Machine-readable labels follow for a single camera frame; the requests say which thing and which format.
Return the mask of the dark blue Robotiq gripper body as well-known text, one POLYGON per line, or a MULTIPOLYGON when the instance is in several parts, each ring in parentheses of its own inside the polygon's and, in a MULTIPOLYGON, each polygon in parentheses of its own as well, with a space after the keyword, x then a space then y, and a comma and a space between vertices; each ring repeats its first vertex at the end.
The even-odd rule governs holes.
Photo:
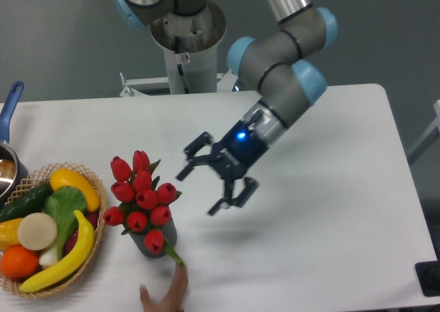
POLYGON ((255 123, 239 120, 218 142, 210 136, 213 157, 210 167, 224 181, 225 190, 232 190, 237 179, 245 174, 268 150, 266 142, 259 137, 255 123))

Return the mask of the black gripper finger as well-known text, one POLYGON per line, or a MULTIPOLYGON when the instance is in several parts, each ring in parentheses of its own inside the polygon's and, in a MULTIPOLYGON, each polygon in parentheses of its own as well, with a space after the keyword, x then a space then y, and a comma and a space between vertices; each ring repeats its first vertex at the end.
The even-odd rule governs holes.
POLYGON ((259 183, 254 178, 244 177, 244 188, 236 197, 233 197, 234 183, 235 180, 232 179, 224 180, 223 197, 209 209, 208 215, 214 216, 220 209, 228 209, 230 207, 242 208, 259 186, 259 183))
POLYGON ((197 153, 203 147, 212 146, 212 143, 213 140, 211 134, 205 131, 185 147, 184 154, 186 155, 187 164, 176 176, 178 181, 185 180, 196 166, 207 166, 215 160, 215 156, 212 153, 197 156, 197 153))

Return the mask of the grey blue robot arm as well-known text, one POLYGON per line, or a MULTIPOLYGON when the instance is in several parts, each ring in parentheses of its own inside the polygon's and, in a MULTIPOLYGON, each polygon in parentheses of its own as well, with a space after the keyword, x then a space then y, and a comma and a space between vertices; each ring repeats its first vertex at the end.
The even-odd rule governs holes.
MULTIPOLYGON (((149 27, 166 61, 173 94, 217 90, 217 46, 226 18, 209 0, 113 0, 127 24, 149 27)), ((265 40, 238 39, 230 47, 231 72, 260 99, 214 142, 202 133, 185 148, 183 180, 196 166, 209 166, 223 180, 223 196, 210 209, 242 207, 257 189, 247 171, 325 92, 327 81, 307 61, 338 35, 338 23, 311 0, 268 0, 278 31, 265 40)))

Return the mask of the bare human hand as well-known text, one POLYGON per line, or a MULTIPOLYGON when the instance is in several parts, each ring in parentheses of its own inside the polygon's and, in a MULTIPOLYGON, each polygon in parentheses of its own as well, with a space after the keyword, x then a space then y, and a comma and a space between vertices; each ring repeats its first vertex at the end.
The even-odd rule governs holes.
POLYGON ((144 285, 139 288, 140 302, 144 311, 180 311, 188 288, 188 272, 185 266, 175 265, 175 273, 170 287, 161 302, 154 302, 144 285))

